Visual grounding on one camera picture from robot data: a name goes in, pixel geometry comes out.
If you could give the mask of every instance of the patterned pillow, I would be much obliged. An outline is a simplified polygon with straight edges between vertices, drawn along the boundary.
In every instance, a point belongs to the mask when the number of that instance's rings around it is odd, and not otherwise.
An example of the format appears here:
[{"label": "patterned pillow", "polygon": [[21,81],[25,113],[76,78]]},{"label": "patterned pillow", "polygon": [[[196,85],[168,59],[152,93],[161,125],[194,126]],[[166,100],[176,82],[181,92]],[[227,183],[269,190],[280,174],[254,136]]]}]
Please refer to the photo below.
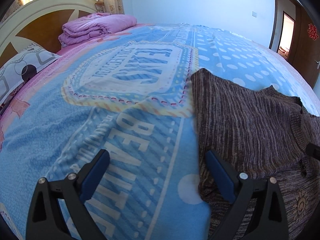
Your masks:
[{"label": "patterned pillow", "polygon": [[0,115],[23,85],[59,57],[32,43],[4,64],[0,69]]}]

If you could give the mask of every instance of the door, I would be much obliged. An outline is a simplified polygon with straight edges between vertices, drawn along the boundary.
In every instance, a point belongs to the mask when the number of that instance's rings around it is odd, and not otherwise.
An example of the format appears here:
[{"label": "door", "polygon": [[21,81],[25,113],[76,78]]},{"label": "door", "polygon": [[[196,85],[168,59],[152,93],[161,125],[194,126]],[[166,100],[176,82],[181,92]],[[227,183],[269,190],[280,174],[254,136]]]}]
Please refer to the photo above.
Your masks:
[{"label": "door", "polygon": [[292,66],[307,81],[311,88],[316,84],[319,75],[320,37],[307,12],[301,8],[301,29],[297,52]]}]

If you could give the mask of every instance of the brown wooden door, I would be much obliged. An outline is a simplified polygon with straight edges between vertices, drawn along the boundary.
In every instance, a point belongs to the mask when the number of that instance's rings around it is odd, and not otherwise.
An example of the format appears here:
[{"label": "brown wooden door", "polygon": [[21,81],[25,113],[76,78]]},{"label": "brown wooden door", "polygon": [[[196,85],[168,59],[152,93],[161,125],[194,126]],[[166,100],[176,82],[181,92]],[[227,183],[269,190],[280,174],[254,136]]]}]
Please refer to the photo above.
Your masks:
[{"label": "brown wooden door", "polygon": [[301,8],[301,28],[297,52],[292,66],[307,81],[310,87],[314,87],[318,79],[320,69],[317,62],[320,60],[320,37],[316,40],[309,37],[309,24],[313,25],[307,12]]}]

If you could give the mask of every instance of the brown sweater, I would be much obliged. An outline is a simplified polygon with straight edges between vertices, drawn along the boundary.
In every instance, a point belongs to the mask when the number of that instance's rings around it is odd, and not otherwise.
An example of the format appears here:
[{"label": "brown sweater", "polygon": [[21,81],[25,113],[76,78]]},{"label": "brown sweater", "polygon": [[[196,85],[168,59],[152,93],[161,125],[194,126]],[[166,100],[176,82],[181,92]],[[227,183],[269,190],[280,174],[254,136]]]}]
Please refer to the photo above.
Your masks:
[{"label": "brown sweater", "polygon": [[[191,76],[197,132],[201,198],[212,207],[209,234],[229,208],[207,170],[212,149],[236,171],[251,178],[275,177],[284,199],[290,239],[295,239],[320,200],[320,162],[305,154],[309,142],[320,145],[320,117],[307,112],[297,97],[273,87],[243,88],[200,69]],[[254,201],[235,239],[243,236]]]}]

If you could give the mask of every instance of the bed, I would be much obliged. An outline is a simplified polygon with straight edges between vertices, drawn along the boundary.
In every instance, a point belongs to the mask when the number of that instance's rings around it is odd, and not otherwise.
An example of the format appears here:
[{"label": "bed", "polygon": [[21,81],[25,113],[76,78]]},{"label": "bed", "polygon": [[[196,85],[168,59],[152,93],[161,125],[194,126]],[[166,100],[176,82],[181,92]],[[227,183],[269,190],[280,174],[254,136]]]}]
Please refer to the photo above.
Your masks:
[{"label": "bed", "polygon": [[34,0],[0,27],[2,63],[30,42],[62,55],[1,116],[1,215],[24,239],[38,179],[63,179],[105,148],[111,164],[85,205],[108,239],[206,239],[191,74],[206,68],[252,90],[272,85],[317,116],[320,101],[280,55],[222,29],[138,24],[61,51],[62,24],[95,12],[94,3]]}]

